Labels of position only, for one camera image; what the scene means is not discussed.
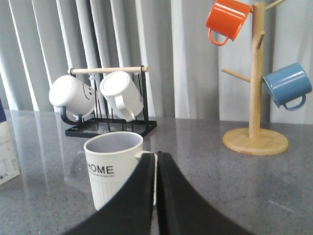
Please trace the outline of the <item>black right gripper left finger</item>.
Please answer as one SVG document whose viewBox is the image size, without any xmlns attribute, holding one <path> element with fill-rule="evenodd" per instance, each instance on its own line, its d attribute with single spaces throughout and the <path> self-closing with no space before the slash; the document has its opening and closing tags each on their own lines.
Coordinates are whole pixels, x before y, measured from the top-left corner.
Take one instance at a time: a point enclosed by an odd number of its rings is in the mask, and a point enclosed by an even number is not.
<svg viewBox="0 0 313 235">
<path fill-rule="evenodd" d="M 145 153 L 118 193 L 67 235 L 149 235 L 154 200 L 155 155 Z"/>
</svg>

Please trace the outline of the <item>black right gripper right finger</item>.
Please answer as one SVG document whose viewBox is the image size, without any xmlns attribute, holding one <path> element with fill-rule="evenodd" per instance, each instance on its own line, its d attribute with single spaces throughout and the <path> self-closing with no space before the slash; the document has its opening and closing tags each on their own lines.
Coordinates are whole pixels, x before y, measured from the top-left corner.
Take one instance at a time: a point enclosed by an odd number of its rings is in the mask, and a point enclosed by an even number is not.
<svg viewBox="0 0 313 235">
<path fill-rule="evenodd" d="M 156 206 L 161 235 L 248 235 L 191 186 L 170 153 L 157 154 Z"/>
</svg>

